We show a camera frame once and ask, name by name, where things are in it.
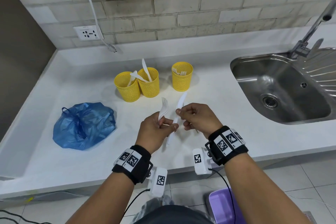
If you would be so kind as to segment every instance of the person's right hand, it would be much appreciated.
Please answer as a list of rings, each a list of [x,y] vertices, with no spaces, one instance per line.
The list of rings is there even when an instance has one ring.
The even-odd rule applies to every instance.
[[[197,129],[204,134],[206,139],[223,126],[209,106],[205,104],[188,104],[177,109],[176,114],[186,120],[183,123],[185,130]]]

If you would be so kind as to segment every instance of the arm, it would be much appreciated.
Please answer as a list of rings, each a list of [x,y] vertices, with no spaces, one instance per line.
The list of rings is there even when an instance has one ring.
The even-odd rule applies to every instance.
[[[223,125],[203,104],[189,104],[176,113],[185,130],[196,128],[208,137]],[[247,154],[230,159],[224,169],[248,224],[309,224],[308,218]]]
[[[163,140],[176,131],[178,124],[159,112],[141,122],[136,145],[150,154],[158,150]],[[66,224],[119,224],[134,189],[133,182],[123,173],[112,173],[99,189],[73,214]]]

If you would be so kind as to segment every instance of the stainless steel sink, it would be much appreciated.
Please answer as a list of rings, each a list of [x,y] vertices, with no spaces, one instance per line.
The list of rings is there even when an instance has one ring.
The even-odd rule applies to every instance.
[[[336,118],[336,72],[329,60],[333,56],[333,49],[321,49],[304,61],[289,59],[286,53],[249,56],[233,60],[231,70],[261,115],[283,124],[317,122]]]

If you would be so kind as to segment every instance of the brick wall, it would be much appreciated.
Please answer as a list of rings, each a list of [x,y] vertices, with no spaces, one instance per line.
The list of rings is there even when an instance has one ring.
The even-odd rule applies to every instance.
[[[21,1],[57,48],[102,44],[72,28],[94,24],[87,0]],[[312,25],[330,0],[93,1],[106,41],[127,43]]]

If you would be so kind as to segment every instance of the hand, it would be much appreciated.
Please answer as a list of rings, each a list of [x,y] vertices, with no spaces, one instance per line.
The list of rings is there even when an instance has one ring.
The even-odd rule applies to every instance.
[[[144,147],[150,154],[157,151],[163,140],[178,129],[178,124],[173,124],[171,119],[162,117],[159,122],[159,112],[152,114],[141,122],[138,138],[135,144]]]
[[[204,104],[188,104],[177,109],[176,114],[186,120],[183,123],[185,130],[197,129],[204,134],[206,139],[223,126],[209,106]]]

